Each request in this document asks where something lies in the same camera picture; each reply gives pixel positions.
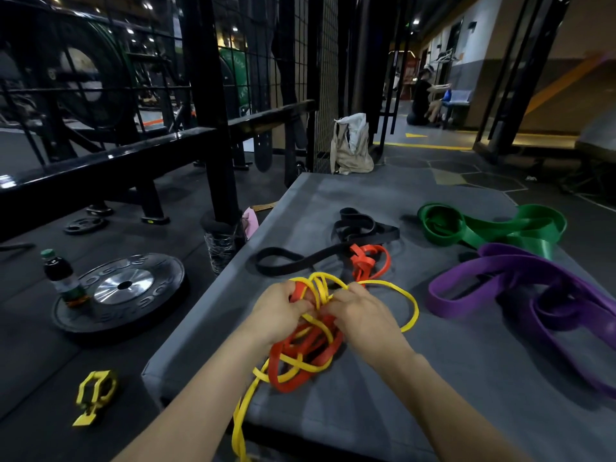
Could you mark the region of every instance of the gym floor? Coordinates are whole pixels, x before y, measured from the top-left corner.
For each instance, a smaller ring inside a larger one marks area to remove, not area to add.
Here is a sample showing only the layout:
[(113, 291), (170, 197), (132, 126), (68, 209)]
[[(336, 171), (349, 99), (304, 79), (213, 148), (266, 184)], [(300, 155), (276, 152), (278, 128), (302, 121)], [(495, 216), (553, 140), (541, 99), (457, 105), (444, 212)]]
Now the gym floor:
[[(407, 138), (406, 133), (426, 137)], [(616, 270), (616, 244), (611, 242), (616, 210), (560, 194), (548, 184), (526, 182), (523, 173), (491, 167), (466, 149), (451, 149), (468, 148), (467, 140), (464, 133), (409, 127), (399, 117), (396, 134), (387, 134), (386, 143), (391, 144), (385, 146), (379, 165), (426, 168), (439, 184), (493, 188), (516, 204), (533, 202), (560, 210), (569, 220), (561, 246), (616, 295), (611, 281)], [(0, 173), (38, 164), (23, 135), (0, 132), (0, 147)], [(235, 176), (242, 208), (277, 201), (285, 192), (280, 156), (274, 156), (273, 167), (266, 174), (251, 169)], [(140, 207), (110, 203), (116, 214), (99, 232), (69, 236), (62, 231), (67, 222), (83, 215), (81, 211), (14, 240), (36, 243), (35, 249), (0, 253), (2, 459), (41, 462), (87, 458), (107, 462), (156, 416), (157, 409), (141, 384), (140, 373), (214, 279), (198, 223), (211, 209), (205, 170), (183, 167), (158, 179), (157, 188), (171, 218), (169, 225), (144, 225), (139, 220)], [(190, 291), (169, 316), (142, 334), (109, 346), (80, 347), (50, 322), (55, 295), (42, 272), (39, 252), (44, 248), (54, 248), (77, 272), (143, 252), (176, 256), (185, 266)], [(74, 398), (79, 383), (89, 372), (106, 369), (119, 373), (121, 393), (98, 425), (71, 427), (78, 415)]]

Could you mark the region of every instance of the hand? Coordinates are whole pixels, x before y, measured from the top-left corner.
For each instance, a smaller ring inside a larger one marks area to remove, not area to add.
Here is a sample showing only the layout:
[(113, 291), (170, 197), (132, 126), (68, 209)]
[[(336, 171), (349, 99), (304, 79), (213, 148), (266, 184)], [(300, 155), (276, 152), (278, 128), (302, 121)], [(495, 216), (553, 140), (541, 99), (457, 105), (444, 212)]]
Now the hand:
[(410, 349), (389, 308), (358, 283), (336, 291), (322, 311), (337, 318), (336, 326), (372, 367), (389, 353)]
[(255, 333), (264, 345), (271, 347), (286, 339), (297, 327), (299, 318), (313, 309), (306, 300), (289, 302), (295, 282), (288, 280), (269, 286), (261, 294), (244, 325)]

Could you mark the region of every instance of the pink object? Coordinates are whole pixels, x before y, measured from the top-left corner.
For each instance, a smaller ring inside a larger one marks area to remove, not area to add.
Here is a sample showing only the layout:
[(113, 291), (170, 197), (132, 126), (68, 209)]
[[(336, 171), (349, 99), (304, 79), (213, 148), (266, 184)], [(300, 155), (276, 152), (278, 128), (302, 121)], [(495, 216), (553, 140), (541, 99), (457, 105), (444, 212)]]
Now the pink object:
[(246, 238), (250, 240), (250, 237), (257, 231), (259, 227), (259, 221), (257, 220), (257, 214), (251, 208), (246, 209), (242, 218), (246, 221), (244, 224), (244, 232)]

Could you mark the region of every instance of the yellow resistance band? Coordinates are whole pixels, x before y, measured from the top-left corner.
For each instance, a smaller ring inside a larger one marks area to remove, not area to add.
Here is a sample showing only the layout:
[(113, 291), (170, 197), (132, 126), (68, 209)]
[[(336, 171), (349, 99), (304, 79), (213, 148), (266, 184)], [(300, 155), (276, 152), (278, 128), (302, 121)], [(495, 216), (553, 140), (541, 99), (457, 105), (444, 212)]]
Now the yellow resistance band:
[[(314, 295), (314, 298), (316, 301), (315, 306), (317, 310), (319, 310), (322, 305), (325, 305), (333, 296), (329, 294), (329, 291), (327, 288), (327, 280), (331, 280), (335, 282), (336, 284), (338, 284), (340, 287), (344, 289), (348, 289), (348, 286), (344, 282), (342, 282), (342, 280), (338, 279), (337, 277), (331, 274), (327, 274), (326, 272), (314, 272), (309, 278), (296, 277), (296, 278), (292, 278), (291, 280), (295, 282), (302, 282), (306, 285), (306, 288), (304, 289), (304, 292), (302, 293), (302, 296), (301, 296), (302, 298), (304, 297), (306, 291), (310, 289), (310, 291)], [(417, 322), (417, 318), (419, 318), (419, 315), (420, 315), (420, 309), (419, 309), (419, 306), (417, 305), (417, 301), (409, 292), (385, 280), (362, 280), (359, 283), (364, 284), (364, 285), (365, 284), (384, 285), (385, 287), (390, 287), (396, 290), (396, 292), (403, 294), (406, 298), (411, 300), (411, 302), (413, 303), (413, 316), (411, 317), (408, 323), (406, 323), (404, 326), (401, 327), (400, 330), (402, 332), (406, 332), (415, 325), (415, 323)], [(306, 321), (308, 321), (313, 326), (320, 328), (324, 332), (325, 336), (327, 337), (327, 341), (329, 343), (333, 342), (333, 335), (331, 331), (327, 328), (327, 326), (325, 326), (325, 324), (323, 324), (321, 321), (313, 318), (312, 316), (308, 314), (303, 315), (302, 318), (304, 318)], [(303, 331), (300, 331), (299, 333), (297, 333), (294, 339), (299, 339), (300, 337), (303, 337), (304, 335), (308, 334), (310, 330), (311, 328), (307, 328), (307, 329), (304, 329)], [(301, 355), (298, 355), (297, 360), (291, 357), (287, 357), (286, 355), (281, 355), (280, 359), (281, 361), (292, 366), (292, 368), (289, 371), (287, 371), (284, 374), (281, 374), (278, 377), (278, 380), (280, 382), (286, 382), (288, 380), (293, 379), (293, 377), (299, 372), (299, 370), (305, 370), (307, 372), (322, 372), (323, 370), (327, 369), (327, 367), (331, 364), (331, 361), (332, 361), (330, 358), (325, 365), (314, 366), (311, 364), (304, 363), (302, 361)], [(244, 395), (244, 397), (241, 398), (240, 401), (237, 403), (237, 406), (235, 407), (235, 412), (233, 413), (234, 428), (233, 428), (233, 436), (231, 438), (231, 446), (233, 448), (233, 451), (235, 452), (235, 455), (240, 458), (240, 462), (251, 462), (250, 458), (246, 454), (246, 441), (244, 440), (244, 434), (242, 433), (242, 423), (244, 422), (244, 417), (246, 416), (248, 405), (250, 404), (250, 400), (252, 399), (252, 396), (254, 395), (254, 391), (257, 390), (257, 386), (259, 385), (259, 382), (260, 381), (269, 382), (269, 378), (267, 377), (267, 374), (266, 374), (268, 364), (269, 364), (269, 359), (267, 359), (266, 362), (263, 364), (263, 366), (261, 366), (260, 370), (255, 368), (252, 371), (252, 373), (256, 376), (256, 378), (248, 387), (248, 390), (246, 391), (246, 394)]]

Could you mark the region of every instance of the black shirt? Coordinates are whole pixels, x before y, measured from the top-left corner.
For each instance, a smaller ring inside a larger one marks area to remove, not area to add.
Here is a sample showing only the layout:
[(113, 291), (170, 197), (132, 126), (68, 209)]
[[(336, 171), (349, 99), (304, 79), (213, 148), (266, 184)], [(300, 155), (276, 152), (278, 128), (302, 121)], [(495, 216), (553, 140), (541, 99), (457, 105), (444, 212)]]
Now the black shirt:
[(432, 87), (432, 84), (425, 79), (420, 79), (415, 85), (415, 97), (413, 97), (413, 114), (417, 117), (422, 117), (427, 114), (427, 109), (430, 105), (427, 90)]

